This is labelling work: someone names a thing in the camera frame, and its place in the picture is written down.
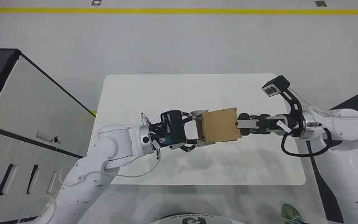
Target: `yellow stripe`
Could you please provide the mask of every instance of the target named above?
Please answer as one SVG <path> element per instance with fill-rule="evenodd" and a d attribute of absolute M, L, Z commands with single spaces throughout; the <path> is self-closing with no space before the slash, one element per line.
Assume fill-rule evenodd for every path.
<path fill-rule="evenodd" d="M 358 10 L 259 8 L 0 8 L 0 13 L 358 15 Z"/>

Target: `green shoe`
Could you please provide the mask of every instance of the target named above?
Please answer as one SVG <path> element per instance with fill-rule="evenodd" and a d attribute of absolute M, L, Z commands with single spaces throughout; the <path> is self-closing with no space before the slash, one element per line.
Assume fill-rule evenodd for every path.
<path fill-rule="evenodd" d="M 290 204 L 284 204 L 281 209 L 282 217 L 299 223 L 304 223 L 300 213 Z"/>

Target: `white table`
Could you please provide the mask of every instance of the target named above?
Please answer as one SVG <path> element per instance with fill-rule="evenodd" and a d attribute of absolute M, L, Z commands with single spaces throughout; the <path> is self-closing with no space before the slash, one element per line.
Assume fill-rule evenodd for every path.
<path fill-rule="evenodd" d="M 142 124 L 144 112 L 156 123 L 168 110 L 191 112 L 237 107 L 250 115 L 286 113 L 281 96 L 268 97 L 261 87 L 274 74 L 176 74 L 110 75 L 105 79 L 89 150 L 104 125 Z M 188 138 L 196 137 L 195 122 L 186 126 Z M 250 134 L 235 142 L 217 143 L 187 153 L 162 149 L 158 167 L 141 178 L 116 177 L 112 184 L 139 185 L 302 185 L 305 175 L 300 158 L 281 151 L 282 137 Z M 292 138 L 288 151 L 297 153 Z M 147 155 L 121 167 L 125 175 L 142 174 L 156 163 Z"/>

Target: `white cabinet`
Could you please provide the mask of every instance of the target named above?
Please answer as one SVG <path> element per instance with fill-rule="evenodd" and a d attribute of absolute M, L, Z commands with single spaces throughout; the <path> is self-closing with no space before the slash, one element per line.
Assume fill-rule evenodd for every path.
<path fill-rule="evenodd" d="M 78 159 L 34 144 L 13 139 L 0 165 L 0 176 L 5 177 L 6 186 L 0 195 L 0 222 L 17 220 L 23 208 L 40 195 L 54 197 L 63 178 Z M 23 214 L 23 218 L 36 217 L 45 208 L 49 199 L 35 201 Z"/>
<path fill-rule="evenodd" d="M 95 117 L 22 56 L 0 93 L 0 114 L 2 130 L 87 154 Z"/>
<path fill-rule="evenodd" d="M 95 116 L 16 49 L 0 49 L 0 223 L 40 195 L 55 196 L 87 154 Z M 37 200 L 22 218 L 38 216 Z"/>

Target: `brown cardboard box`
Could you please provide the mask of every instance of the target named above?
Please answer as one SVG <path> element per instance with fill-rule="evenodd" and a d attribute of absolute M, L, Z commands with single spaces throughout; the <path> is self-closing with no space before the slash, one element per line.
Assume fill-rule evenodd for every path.
<path fill-rule="evenodd" d="M 236 141 L 241 138 L 236 121 L 236 108 L 203 113 L 195 120 L 198 138 L 208 143 Z"/>

